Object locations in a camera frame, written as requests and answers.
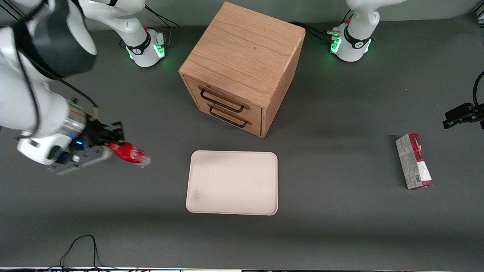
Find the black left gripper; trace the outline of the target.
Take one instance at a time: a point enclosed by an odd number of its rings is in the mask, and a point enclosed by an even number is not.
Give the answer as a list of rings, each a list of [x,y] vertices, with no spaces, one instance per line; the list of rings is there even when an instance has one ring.
[[[446,112],[443,127],[444,129],[450,129],[458,124],[474,122],[479,122],[481,129],[484,129],[483,104],[464,103]]]

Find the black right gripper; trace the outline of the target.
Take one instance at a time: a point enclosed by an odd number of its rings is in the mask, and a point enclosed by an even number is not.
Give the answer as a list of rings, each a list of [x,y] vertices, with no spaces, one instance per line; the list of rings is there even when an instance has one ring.
[[[82,133],[71,143],[71,150],[84,150],[93,146],[115,148],[114,142],[124,142],[125,135],[122,122],[114,122],[110,126],[98,119],[88,119]]]

